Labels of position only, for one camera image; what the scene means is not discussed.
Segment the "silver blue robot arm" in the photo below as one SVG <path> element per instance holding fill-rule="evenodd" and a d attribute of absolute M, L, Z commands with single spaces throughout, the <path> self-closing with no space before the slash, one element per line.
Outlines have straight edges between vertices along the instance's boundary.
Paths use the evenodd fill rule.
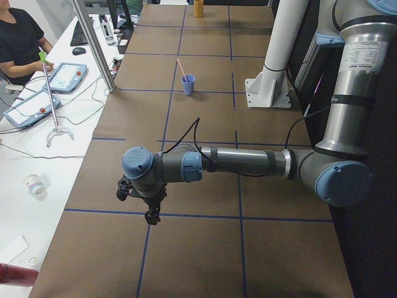
<path fill-rule="evenodd" d="M 281 1 L 271 29 L 264 69 L 246 81 L 248 107 L 237 112 L 243 147 L 219 138 L 202 147 L 166 138 L 169 150 L 151 154 L 140 144 L 123 159 L 125 175 L 117 199 L 143 200 L 148 223 L 159 221 L 169 183 L 198 181 L 203 171 L 229 172 L 258 179 L 279 174 L 303 182 L 331 206 L 338 225 L 396 225 L 396 14 L 376 1 L 320 1 L 317 33 L 331 31 L 331 69 L 321 87 L 334 87 L 331 100 L 315 101 L 308 114 L 309 145 L 289 141 L 294 124 L 266 112 L 273 95 L 285 87 L 284 69 L 301 15 Z"/>

